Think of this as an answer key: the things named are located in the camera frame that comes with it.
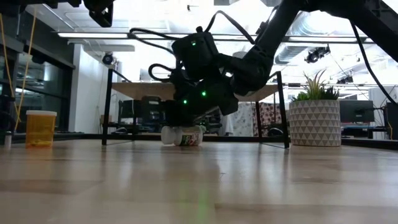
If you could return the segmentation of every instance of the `ceiling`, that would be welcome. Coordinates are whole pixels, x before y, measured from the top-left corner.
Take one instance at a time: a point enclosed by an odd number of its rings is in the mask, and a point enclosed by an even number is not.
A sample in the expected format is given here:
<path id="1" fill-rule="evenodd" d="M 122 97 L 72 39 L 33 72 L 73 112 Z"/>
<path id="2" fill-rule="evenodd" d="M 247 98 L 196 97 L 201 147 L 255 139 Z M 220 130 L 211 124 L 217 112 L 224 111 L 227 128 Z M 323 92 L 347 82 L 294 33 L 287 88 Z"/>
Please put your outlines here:
<path id="1" fill-rule="evenodd" d="M 398 9 L 398 1 L 384 1 L 391 8 Z M 191 6 L 190 11 L 187 10 L 187 5 Z M 173 34 L 189 34 L 195 32 L 197 26 L 206 27 L 217 10 L 223 10 L 250 34 L 255 34 L 259 24 L 267 20 L 272 10 L 272 7 L 267 7 L 261 0 L 239 0 L 230 6 L 214 6 L 214 0 L 117 0 L 114 2 L 113 27 L 105 29 L 99 27 L 89 17 L 84 5 L 73 8 L 69 4 L 60 4 L 58 9 L 50 9 L 44 5 L 36 5 L 36 7 L 37 17 L 57 32 L 128 32 L 132 27 L 140 27 Z M 33 14 L 33 6 L 29 6 L 27 11 Z M 211 32 L 213 34 L 240 34 L 223 16 L 217 16 Z M 347 20 L 332 17 L 324 12 L 301 13 L 292 24 L 288 34 L 353 36 Z M 170 47 L 172 43 L 168 40 L 153 42 L 165 47 Z M 142 68 L 147 68 L 152 63 L 163 63 L 171 67 L 174 65 L 174 58 L 168 52 L 144 45 L 136 40 L 85 40 L 82 44 L 86 45 L 87 51 L 90 51 L 90 48 L 93 49 L 94 46 L 133 45 L 135 52 L 132 54 L 140 55 L 134 58 L 139 60 Z M 216 44 L 219 52 L 228 55 L 251 48 L 248 42 L 217 42 Z M 324 69 L 327 69 L 323 76 L 326 82 L 336 83 L 340 77 L 350 74 L 354 76 L 354 82 L 357 84 L 374 83 L 364 67 L 357 45 L 330 44 L 331 55 L 317 63 L 307 64 L 303 59 L 307 56 L 308 50 L 315 46 L 325 45 L 281 44 L 273 71 L 282 70 L 283 79 L 290 83 L 305 83 L 303 72 L 311 77 Z M 376 68 L 375 70 L 397 69 L 396 62 L 392 61 L 378 46 L 366 45 L 366 47 L 369 60 Z M 91 54 L 101 57 L 101 52 L 92 50 Z M 381 81 L 391 83 L 388 78 L 381 78 Z"/>

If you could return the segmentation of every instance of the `green plant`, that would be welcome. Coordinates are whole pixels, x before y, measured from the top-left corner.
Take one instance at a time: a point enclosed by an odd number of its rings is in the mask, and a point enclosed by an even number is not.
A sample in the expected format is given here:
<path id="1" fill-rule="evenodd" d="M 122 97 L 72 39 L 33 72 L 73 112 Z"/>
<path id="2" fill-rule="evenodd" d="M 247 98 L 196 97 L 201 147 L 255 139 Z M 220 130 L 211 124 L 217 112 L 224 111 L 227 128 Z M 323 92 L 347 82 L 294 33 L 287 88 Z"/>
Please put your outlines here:
<path id="1" fill-rule="evenodd" d="M 304 101 L 304 100 L 337 100 L 340 93 L 338 90 L 335 90 L 333 86 L 325 89 L 323 82 L 320 81 L 321 76 L 324 74 L 324 71 L 319 71 L 315 78 L 312 80 L 306 74 L 304 74 L 307 79 L 307 86 L 304 87 L 306 92 L 301 92 L 297 95 L 297 97 L 293 97 L 293 102 L 296 101 Z"/>

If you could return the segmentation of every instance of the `plastic container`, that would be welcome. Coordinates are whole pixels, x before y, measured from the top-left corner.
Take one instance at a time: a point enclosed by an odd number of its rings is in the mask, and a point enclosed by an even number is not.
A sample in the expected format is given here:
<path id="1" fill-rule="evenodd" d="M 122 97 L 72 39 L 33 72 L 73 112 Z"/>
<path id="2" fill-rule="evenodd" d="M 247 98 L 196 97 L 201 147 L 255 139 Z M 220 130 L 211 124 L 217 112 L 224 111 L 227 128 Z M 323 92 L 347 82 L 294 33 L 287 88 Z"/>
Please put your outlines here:
<path id="1" fill-rule="evenodd" d="M 49 148 L 54 139 L 56 112 L 27 111 L 26 148 Z"/>
<path id="2" fill-rule="evenodd" d="M 164 126 L 161 136 L 165 145 L 198 146 L 203 141 L 203 129 L 200 126 L 176 128 Z"/>

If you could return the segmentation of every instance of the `black metal frame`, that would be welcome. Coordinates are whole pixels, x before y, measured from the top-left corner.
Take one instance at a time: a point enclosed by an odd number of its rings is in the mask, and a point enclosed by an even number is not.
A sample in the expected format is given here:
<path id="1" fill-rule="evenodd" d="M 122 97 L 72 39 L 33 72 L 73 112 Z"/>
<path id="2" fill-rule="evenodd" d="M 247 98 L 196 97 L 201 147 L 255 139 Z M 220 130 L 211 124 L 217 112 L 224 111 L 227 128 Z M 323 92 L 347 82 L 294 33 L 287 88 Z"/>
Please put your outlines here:
<path id="1" fill-rule="evenodd" d="M 141 136 L 141 135 L 136 135 L 133 133 L 132 135 L 120 135 L 120 136 L 109 136 L 108 134 L 108 129 L 109 129 L 109 111 L 111 107 L 111 94 L 112 94 L 112 80 L 113 80 L 113 73 L 118 75 L 119 77 L 123 78 L 125 81 L 130 82 L 125 76 L 123 76 L 121 73 L 118 71 L 115 71 L 114 69 L 110 68 L 108 70 L 108 81 L 106 84 L 106 98 L 105 98 L 105 109 L 104 109 L 104 122 L 103 122 L 103 132 L 101 135 L 101 140 L 102 140 L 102 145 L 106 146 L 108 144 L 109 139 L 119 139 L 119 140 L 154 140 L 158 141 L 160 140 L 160 136 Z M 203 138 L 204 141 L 222 141 L 222 142 L 258 142 L 265 144 L 266 142 L 283 142 L 284 143 L 284 148 L 287 149 L 289 148 L 289 134 L 287 131 L 287 119 L 286 119 L 286 111 L 285 111 L 285 100 L 284 100 L 284 94 L 283 94 L 283 86 L 284 84 L 282 83 L 282 73 L 281 72 L 276 72 L 273 74 L 273 76 L 277 76 L 278 80 L 278 92 L 279 92 L 279 103 L 280 103 L 280 113 L 282 117 L 282 126 L 283 126 L 283 132 L 284 136 L 282 138 L 269 138 L 269 137 L 263 137 L 261 133 L 262 125 L 261 125 L 261 119 L 260 119 L 260 107 L 259 107 L 259 102 L 256 102 L 256 113 L 257 113 L 257 127 L 259 129 L 259 136 L 258 137 L 221 137 L 221 136 L 205 136 Z M 134 113 L 133 116 L 133 129 L 136 126 L 136 113 Z"/>

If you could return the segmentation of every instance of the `security camera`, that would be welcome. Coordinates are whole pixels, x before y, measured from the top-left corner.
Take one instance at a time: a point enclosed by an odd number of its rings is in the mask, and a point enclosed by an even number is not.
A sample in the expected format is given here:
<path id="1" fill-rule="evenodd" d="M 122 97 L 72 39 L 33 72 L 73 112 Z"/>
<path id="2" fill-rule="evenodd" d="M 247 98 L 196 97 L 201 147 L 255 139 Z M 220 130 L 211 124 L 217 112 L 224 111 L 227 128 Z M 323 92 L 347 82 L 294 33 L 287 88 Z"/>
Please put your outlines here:
<path id="1" fill-rule="evenodd" d="M 105 56 L 102 58 L 102 62 L 105 65 L 112 65 L 115 62 L 112 52 L 106 52 Z"/>

